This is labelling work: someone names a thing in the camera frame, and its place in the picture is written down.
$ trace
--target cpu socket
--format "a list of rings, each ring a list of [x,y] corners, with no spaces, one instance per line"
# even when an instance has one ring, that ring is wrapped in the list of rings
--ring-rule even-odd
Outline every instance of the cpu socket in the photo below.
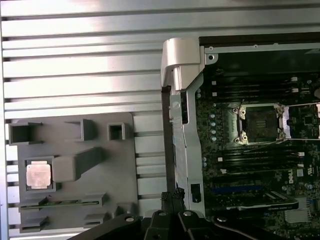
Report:
[[[258,145],[285,138],[280,120],[283,107],[278,103],[244,104],[232,109],[238,115],[239,136],[234,140],[240,145]]]

